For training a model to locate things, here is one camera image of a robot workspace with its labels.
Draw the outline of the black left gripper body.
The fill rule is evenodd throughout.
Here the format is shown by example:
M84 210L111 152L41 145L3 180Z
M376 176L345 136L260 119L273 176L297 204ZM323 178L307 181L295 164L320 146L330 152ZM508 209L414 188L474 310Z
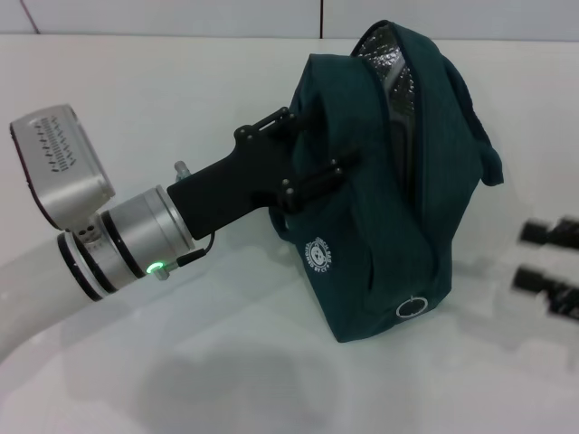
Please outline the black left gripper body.
M225 158L167 188L192 237L200 240L263 207L282 207L297 183L291 150L297 134L286 128L234 132Z

